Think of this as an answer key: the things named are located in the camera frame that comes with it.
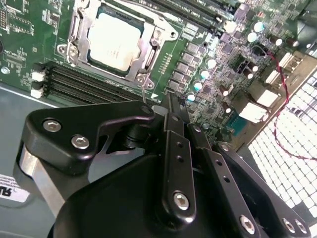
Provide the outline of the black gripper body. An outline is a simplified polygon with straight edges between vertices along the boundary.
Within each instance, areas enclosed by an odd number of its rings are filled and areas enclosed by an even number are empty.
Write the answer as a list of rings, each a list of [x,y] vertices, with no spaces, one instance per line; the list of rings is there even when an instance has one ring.
[[[235,238],[222,182],[192,169],[190,157],[146,155],[75,192],[55,238]]]

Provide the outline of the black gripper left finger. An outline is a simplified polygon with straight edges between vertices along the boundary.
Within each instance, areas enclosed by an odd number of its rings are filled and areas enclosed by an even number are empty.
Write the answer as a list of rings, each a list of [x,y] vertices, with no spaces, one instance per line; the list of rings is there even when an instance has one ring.
[[[33,111],[25,120],[16,162],[27,176],[23,187],[39,193],[57,216],[70,196],[88,185],[96,156],[143,148],[161,161],[162,218],[190,223],[196,201],[190,142],[184,135],[188,121],[175,95],[158,106],[127,101]]]

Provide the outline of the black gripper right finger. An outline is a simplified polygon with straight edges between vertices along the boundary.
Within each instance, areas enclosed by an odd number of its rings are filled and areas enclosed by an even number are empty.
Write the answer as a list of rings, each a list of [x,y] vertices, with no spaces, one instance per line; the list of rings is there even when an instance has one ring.
[[[227,143],[210,145],[186,126],[194,158],[208,178],[218,219],[228,238],[310,238],[309,226]]]

